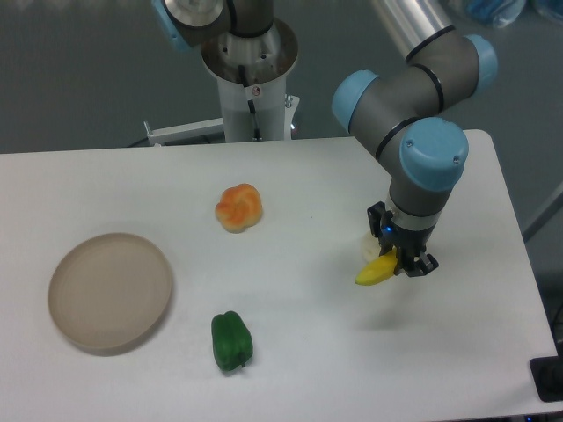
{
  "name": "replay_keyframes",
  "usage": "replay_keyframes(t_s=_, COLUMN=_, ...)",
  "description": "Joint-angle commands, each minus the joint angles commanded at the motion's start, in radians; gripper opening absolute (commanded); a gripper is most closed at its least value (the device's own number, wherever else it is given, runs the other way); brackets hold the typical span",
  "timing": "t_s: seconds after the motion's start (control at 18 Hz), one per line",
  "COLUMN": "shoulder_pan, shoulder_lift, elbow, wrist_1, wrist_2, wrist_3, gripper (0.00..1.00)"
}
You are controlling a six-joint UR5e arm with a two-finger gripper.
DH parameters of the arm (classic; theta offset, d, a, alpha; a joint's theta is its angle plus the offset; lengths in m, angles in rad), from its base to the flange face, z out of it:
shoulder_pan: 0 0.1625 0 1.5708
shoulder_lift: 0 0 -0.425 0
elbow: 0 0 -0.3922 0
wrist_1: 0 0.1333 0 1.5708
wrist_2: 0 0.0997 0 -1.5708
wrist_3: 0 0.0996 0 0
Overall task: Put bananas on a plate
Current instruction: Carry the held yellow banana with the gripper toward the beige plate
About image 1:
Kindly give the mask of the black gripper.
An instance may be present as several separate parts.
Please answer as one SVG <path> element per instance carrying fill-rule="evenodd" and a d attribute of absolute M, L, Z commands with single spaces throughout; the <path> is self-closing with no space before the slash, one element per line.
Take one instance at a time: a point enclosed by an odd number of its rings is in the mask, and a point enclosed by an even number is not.
<path fill-rule="evenodd" d="M 426 253 L 426 244 L 435 227 L 423 230 L 405 229 L 391 218 L 382 201 L 367 209 L 371 235 L 380 241 L 382 253 L 396 250 L 397 269 L 404 269 L 408 277 L 422 277 L 439 267 L 438 261 Z"/>

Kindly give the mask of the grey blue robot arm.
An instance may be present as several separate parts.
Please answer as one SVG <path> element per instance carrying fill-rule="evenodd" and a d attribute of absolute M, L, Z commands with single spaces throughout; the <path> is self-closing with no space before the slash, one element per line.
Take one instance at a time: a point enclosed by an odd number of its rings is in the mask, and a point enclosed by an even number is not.
<path fill-rule="evenodd" d="M 459 34 L 436 1 L 377 1 L 374 7 L 406 69 L 390 79 L 356 71 L 332 100 L 341 126 L 391 178 L 387 198 L 367 211 L 380 249 L 356 277 L 359 285 L 437 268 L 428 239 L 469 153 L 464 132 L 441 113 L 487 88 L 498 70 L 492 45 Z M 156 1 L 153 8 L 173 46 L 201 48 L 217 82 L 228 142 L 289 136 L 285 88 L 298 44 L 272 2 Z"/>

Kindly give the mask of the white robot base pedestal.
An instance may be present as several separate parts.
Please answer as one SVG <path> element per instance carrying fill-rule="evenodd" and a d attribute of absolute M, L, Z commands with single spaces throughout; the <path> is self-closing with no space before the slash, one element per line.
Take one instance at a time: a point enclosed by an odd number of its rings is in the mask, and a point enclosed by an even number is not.
<path fill-rule="evenodd" d="M 227 143 L 291 138 L 286 88 L 298 43 L 286 23 L 275 18 L 254 38 L 223 33 L 203 43 L 201 56 L 216 80 Z"/>

